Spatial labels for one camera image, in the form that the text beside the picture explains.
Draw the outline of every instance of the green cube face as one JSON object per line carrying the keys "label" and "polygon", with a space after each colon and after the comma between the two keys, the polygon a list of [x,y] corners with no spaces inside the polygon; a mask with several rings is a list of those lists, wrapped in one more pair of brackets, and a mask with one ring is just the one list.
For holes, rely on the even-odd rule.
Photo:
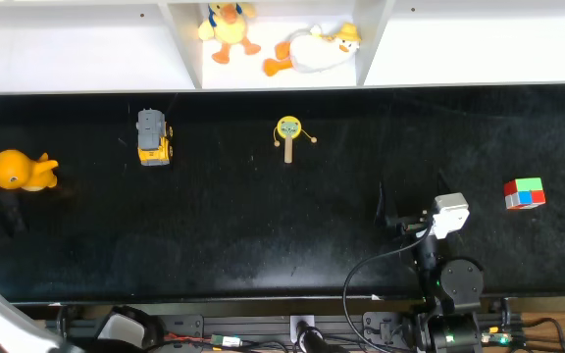
{"label": "green cube face", "polygon": [[518,188],[518,191],[544,190],[544,188],[541,186],[541,179],[539,177],[516,179],[516,186]]}

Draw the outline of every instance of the yellow and gray toy truck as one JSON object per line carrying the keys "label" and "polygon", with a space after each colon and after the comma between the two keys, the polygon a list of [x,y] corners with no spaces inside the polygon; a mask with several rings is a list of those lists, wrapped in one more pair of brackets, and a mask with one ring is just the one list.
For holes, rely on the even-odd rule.
{"label": "yellow and gray toy truck", "polygon": [[165,115],[157,110],[144,109],[138,112],[138,158],[143,166],[165,166],[174,157],[170,139],[174,136],[167,126]]}

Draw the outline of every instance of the wooden handle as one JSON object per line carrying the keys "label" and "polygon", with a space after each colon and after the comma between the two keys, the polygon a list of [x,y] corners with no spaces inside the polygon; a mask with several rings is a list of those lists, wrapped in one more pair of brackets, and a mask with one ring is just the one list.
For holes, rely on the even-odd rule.
{"label": "wooden handle", "polygon": [[293,162],[293,137],[291,137],[291,134],[284,138],[284,162]]}

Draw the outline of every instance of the black tabletop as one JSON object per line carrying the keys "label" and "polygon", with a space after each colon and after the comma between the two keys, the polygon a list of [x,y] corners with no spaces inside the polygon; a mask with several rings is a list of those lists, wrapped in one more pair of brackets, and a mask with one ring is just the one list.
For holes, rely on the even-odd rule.
{"label": "black tabletop", "polygon": [[[167,112],[171,168],[142,167],[136,113]],[[294,161],[273,143],[293,115]],[[28,232],[0,234],[14,302],[337,296],[360,260],[398,247],[373,219],[379,182],[401,215],[441,172],[471,216],[448,237],[486,295],[565,294],[565,85],[0,97],[0,151],[57,160],[59,184],[16,192]],[[503,183],[541,177],[547,203],[507,211]],[[351,294],[416,297],[394,258]]]}

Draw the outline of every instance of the rubik's cube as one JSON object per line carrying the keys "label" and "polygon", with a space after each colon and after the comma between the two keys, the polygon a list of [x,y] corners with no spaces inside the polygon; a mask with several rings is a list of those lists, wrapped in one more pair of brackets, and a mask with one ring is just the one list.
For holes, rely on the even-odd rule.
{"label": "rubik's cube", "polygon": [[531,209],[545,203],[539,177],[515,179],[505,184],[507,210]]}

